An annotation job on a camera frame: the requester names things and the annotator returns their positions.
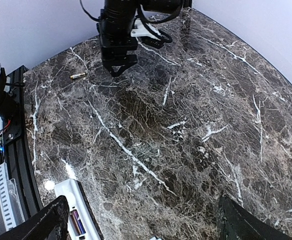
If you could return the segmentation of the gold battery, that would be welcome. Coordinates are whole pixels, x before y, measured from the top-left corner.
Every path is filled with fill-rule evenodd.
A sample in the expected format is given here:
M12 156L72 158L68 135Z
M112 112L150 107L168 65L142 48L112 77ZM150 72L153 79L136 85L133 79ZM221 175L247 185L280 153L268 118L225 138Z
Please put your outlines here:
M79 78L83 78L86 76L85 72L82 73L76 73L70 76L70 79L75 80L75 79L79 79Z

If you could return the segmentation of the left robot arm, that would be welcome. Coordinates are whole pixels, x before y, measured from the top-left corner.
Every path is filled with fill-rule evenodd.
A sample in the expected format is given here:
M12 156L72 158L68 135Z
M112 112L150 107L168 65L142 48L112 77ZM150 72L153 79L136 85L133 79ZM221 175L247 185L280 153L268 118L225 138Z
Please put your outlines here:
M182 0L106 0L99 17L84 13L96 22L101 60L114 78L137 62L134 53L138 41L160 49L172 43L172 37L154 26L169 22L180 15Z

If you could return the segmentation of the white remote control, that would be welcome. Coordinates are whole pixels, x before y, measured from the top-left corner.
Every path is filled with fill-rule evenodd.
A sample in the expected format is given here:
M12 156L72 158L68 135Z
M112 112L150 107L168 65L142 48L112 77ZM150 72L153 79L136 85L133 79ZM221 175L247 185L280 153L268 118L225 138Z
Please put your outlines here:
M64 180L55 185L54 192L57 197L66 197L68 202L69 214L67 230L72 240L103 240L105 238L93 214L80 181L72 178ZM78 235L73 225L70 216L70 212L73 210L77 210L84 226L86 233L83 235Z

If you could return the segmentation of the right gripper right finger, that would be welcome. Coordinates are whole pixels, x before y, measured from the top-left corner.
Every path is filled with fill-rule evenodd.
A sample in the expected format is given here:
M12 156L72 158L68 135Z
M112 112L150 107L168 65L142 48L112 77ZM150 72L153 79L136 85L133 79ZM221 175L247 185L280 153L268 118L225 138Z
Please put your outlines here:
M220 240L291 240L237 204L221 195L217 207L217 229Z

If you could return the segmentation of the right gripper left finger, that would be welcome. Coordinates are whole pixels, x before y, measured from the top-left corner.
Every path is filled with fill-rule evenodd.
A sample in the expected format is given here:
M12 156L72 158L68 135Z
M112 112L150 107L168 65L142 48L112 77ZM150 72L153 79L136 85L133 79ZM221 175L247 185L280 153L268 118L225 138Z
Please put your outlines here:
M0 235L0 240L66 240L69 204L57 197L24 223Z

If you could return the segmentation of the blue battery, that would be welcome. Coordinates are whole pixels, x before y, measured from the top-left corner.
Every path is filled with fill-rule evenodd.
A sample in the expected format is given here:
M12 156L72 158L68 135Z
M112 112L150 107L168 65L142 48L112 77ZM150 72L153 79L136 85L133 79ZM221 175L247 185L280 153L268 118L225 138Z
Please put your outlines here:
M71 217L71 220L73 222L73 225L76 229L76 232L77 234L80 236L80 235L84 235L86 233L85 231L85 228L84 228L84 225L80 219L80 216L79 216L79 213L77 210L72 210L70 212L70 217Z

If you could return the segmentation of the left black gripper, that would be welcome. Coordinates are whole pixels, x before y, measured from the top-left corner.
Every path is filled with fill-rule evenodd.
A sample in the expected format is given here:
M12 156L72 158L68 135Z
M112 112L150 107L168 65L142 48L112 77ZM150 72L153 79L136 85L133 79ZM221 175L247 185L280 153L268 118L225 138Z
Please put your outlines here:
M102 64L112 77L119 77L138 62L135 54L138 41L135 37L131 37L130 34L127 36L108 35L101 23L97 24L97 30Z

